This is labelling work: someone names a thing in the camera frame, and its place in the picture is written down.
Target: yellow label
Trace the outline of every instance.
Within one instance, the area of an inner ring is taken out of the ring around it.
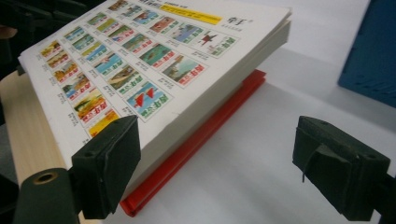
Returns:
[[[174,6],[165,4],[162,7],[160,7],[160,9],[170,12],[170,13],[173,13],[173,14],[176,14],[176,15],[179,15],[179,16],[191,18],[191,19],[194,19],[197,21],[204,21],[204,22],[214,24],[214,25],[216,25],[219,21],[221,21],[221,17],[206,14],[204,12],[186,9],[183,7],[174,7]]]

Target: book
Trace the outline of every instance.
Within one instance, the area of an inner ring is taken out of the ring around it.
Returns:
[[[109,122],[139,117],[142,160],[127,197],[287,42],[290,13],[225,0],[107,0],[20,62],[67,167]]]

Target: clamp jaw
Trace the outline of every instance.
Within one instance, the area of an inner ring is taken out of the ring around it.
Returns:
[[[73,167],[48,169],[23,181],[14,224],[79,223],[114,213],[140,161],[137,116],[107,125],[72,157]]]

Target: black clamp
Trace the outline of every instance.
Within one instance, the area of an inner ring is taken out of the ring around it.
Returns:
[[[396,223],[396,180],[390,159],[330,123],[300,117],[293,163],[350,221]]]
[[[140,161],[137,117],[107,125],[73,157],[73,167],[48,169],[23,181],[14,224],[79,223],[114,213]]]

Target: blue plastic crate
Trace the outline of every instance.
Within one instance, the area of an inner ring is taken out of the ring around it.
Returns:
[[[396,0],[372,0],[338,84],[396,107]]]

